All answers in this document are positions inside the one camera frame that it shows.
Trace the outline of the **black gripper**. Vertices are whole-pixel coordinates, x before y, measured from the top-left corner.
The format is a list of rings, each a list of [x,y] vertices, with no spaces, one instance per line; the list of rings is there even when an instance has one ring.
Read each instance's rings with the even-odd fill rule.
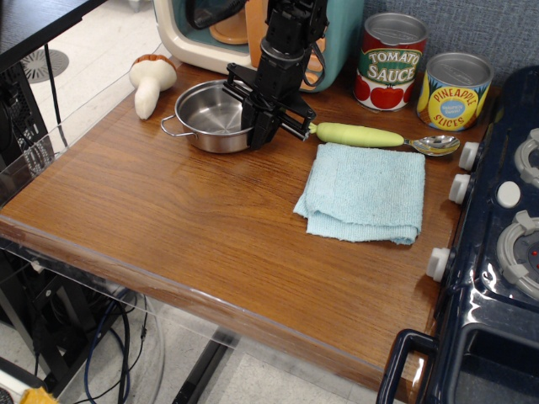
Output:
[[[312,43],[296,54],[278,51],[267,40],[261,43],[257,70],[235,63],[227,65],[225,92],[242,103],[241,127],[249,132],[249,149],[259,150],[283,129],[301,141],[310,136],[314,110],[300,95],[306,79]]]

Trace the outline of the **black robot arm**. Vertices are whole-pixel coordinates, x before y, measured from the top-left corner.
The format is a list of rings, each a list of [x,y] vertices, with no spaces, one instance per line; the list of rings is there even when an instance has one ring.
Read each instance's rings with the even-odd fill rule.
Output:
[[[242,104],[241,127],[248,130],[248,147],[258,150],[282,128],[304,141],[316,117],[300,95],[307,80],[317,40],[328,27],[325,1],[269,1],[261,57],[255,70],[227,65],[225,92]]]

